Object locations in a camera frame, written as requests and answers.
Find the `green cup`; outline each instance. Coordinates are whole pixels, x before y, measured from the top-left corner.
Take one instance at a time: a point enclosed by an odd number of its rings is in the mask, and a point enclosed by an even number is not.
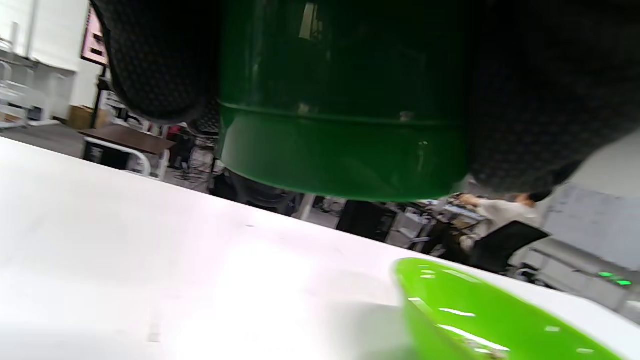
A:
[[[298,192],[402,201],[468,172],[471,0],[223,0],[222,162]]]

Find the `cardboard box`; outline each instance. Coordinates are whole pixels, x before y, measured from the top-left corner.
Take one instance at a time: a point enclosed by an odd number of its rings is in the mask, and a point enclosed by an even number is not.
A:
[[[91,114],[93,108],[88,106],[70,106],[69,119],[67,120],[67,126],[76,130],[86,130],[91,128]],[[109,111],[100,109],[98,111],[98,117],[95,119],[95,127],[100,128],[108,125]]]
[[[2,121],[4,119],[5,122],[16,122],[16,121],[20,121],[19,117],[10,115],[10,114],[5,114],[5,113],[0,113],[0,121]]]

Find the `office chair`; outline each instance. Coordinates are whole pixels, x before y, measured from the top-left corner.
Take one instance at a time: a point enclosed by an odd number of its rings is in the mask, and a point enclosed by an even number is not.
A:
[[[509,268],[509,259],[516,251],[548,236],[549,233],[537,227],[512,221],[476,241],[465,264],[487,272],[504,274]]]

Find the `person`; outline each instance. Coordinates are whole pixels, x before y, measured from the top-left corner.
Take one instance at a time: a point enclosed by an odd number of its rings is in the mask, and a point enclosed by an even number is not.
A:
[[[475,207],[477,213],[486,218],[474,228],[472,234],[460,238],[460,247],[465,252],[470,252],[477,240],[512,221],[519,221],[535,227],[540,226],[542,219],[536,211],[536,204],[545,200],[549,195],[551,195],[549,190],[523,193],[516,196],[514,202],[481,199],[469,194],[460,195],[458,200],[462,204]]]

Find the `white tabletop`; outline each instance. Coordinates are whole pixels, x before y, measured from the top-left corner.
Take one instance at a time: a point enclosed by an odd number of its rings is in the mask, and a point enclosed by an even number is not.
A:
[[[0,359],[415,359],[391,269],[424,256],[1,138],[0,169]],[[640,359],[613,312],[465,270]]]

